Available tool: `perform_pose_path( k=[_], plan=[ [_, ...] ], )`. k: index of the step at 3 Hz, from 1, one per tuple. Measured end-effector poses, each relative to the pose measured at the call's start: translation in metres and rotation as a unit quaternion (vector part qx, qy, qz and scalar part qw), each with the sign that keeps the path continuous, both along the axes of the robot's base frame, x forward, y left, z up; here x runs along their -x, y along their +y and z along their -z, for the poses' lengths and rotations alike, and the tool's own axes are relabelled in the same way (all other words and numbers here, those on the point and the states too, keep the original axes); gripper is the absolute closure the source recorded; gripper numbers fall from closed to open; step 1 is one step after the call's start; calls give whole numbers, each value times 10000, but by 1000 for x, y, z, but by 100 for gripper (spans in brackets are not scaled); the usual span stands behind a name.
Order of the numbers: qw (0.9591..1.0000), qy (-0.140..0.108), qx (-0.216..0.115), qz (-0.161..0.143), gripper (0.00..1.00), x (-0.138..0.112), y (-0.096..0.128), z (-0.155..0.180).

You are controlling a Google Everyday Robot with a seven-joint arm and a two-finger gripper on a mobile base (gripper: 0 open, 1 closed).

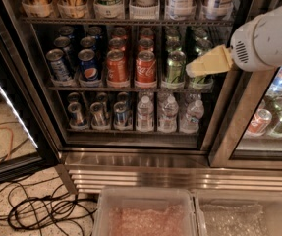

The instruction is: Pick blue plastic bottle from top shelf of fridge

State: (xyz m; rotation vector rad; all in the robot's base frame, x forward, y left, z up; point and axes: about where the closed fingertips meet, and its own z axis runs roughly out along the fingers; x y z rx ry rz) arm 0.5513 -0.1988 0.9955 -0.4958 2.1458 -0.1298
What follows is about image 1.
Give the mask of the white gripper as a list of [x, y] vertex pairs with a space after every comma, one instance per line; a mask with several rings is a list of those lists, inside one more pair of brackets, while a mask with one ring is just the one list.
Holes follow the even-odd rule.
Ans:
[[199, 56], [186, 65], [187, 75], [194, 78], [228, 72], [234, 67], [234, 62], [244, 71], [255, 70], [258, 59], [254, 50], [254, 24], [237, 28], [231, 37], [230, 47], [231, 50], [219, 45]]

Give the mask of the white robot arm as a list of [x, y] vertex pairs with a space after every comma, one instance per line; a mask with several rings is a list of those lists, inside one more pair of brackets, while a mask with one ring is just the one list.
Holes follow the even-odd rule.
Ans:
[[219, 45], [186, 65], [190, 78], [228, 72], [266, 71], [282, 66], [282, 6], [238, 27], [230, 46]]

